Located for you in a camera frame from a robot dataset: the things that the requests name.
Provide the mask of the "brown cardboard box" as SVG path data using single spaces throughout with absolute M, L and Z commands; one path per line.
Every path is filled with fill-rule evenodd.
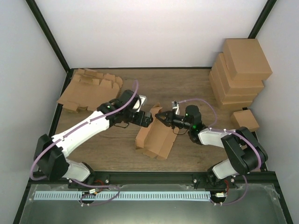
M 235 129 L 240 127 L 246 127 L 251 132 L 255 132 L 260 127 L 253 113 L 249 109 L 233 112 L 230 118 Z
M 159 103 L 155 104 L 150 112 L 153 116 L 153 122 L 149 127 L 141 127 L 135 138 L 135 152 L 157 160 L 166 160 L 177 135 L 171 127 L 165 126 L 155 118 L 156 114 L 162 112 Z

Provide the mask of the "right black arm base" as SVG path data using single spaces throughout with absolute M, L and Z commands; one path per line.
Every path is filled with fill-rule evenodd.
M 231 175 L 228 177 L 219 179 L 213 173 L 212 169 L 209 168 L 206 172 L 195 172 L 192 174 L 193 186 L 195 189 L 205 190 L 225 190 L 228 186 L 233 185 L 230 182 Z

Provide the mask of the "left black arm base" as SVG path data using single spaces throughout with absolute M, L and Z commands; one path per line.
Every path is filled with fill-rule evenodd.
M 107 185 L 95 185 L 96 173 L 85 162 L 77 163 L 70 162 L 69 167 L 65 175 L 63 176 L 71 180 L 80 186 L 91 189 L 107 189 Z

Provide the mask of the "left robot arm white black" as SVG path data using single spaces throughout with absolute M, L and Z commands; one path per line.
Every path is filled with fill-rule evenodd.
M 148 127 L 153 117 L 150 112 L 141 110 L 146 100 L 146 96 L 125 90 L 72 128 L 51 137 L 42 135 L 37 141 L 34 165 L 49 181 L 69 178 L 79 181 L 86 189 L 91 188 L 95 184 L 93 169 L 85 162 L 69 160 L 68 156 L 91 137 L 121 122 Z

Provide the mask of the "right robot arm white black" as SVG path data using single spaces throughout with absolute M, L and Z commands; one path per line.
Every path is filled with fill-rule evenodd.
M 268 160 L 266 151 L 248 128 L 221 130 L 207 127 L 195 105 L 187 106 L 184 116 L 173 108 L 171 111 L 157 113 L 155 117 L 167 127 L 187 130 L 193 143 L 225 150 L 228 158 L 207 172 L 208 184 L 213 188 L 220 187 L 229 176 L 245 175 L 259 169 Z

